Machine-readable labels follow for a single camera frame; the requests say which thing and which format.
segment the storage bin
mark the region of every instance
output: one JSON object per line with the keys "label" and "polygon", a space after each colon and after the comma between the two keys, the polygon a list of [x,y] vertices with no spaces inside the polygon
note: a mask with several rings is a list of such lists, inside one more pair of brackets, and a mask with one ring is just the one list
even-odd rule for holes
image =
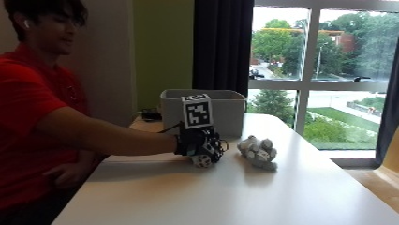
{"label": "storage bin", "polygon": [[[230,90],[170,89],[161,93],[161,114],[164,129],[184,121],[184,103],[181,97],[208,94],[212,104],[213,125],[222,137],[241,137],[246,98]],[[169,133],[177,134],[178,128]]]}

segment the dark curtain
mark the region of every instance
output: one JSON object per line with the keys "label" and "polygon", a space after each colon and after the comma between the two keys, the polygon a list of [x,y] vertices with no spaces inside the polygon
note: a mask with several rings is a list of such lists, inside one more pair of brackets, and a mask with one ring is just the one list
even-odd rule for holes
{"label": "dark curtain", "polygon": [[193,89],[249,95],[253,0],[196,0]]}
{"label": "dark curtain", "polygon": [[375,160],[382,164],[390,147],[390,140],[399,125],[399,40],[391,68],[386,105],[377,140]]}

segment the white wall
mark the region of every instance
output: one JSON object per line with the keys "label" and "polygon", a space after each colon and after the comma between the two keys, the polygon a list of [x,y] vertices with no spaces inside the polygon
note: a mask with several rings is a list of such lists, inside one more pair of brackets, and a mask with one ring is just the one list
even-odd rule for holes
{"label": "white wall", "polygon": [[[84,0],[88,27],[76,37],[72,56],[60,64],[79,76],[89,98],[92,116],[126,126],[136,110],[129,0]],[[0,53],[16,45],[8,15],[0,10]]]}

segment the grass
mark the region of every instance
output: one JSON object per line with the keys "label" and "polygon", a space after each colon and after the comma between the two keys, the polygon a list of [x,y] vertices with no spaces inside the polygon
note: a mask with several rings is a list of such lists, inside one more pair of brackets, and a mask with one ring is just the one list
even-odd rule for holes
{"label": "grass", "polygon": [[349,125],[357,126],[374,132],[379,131],[379,124],[333,108],[309,108],[309,111],[325,115],[330,119],[335,119]]}

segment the road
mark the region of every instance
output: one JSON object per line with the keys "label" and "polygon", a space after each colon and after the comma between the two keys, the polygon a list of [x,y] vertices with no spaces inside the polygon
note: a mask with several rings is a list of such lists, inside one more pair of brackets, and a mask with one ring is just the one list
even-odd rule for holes
{"label": "road", "polygon": [[273,72],[267,69],[269,63],[262,63],[261,65],[252,65],[256,69],[258,69],[259,75],[263,75],[266,79],[273,78]]}

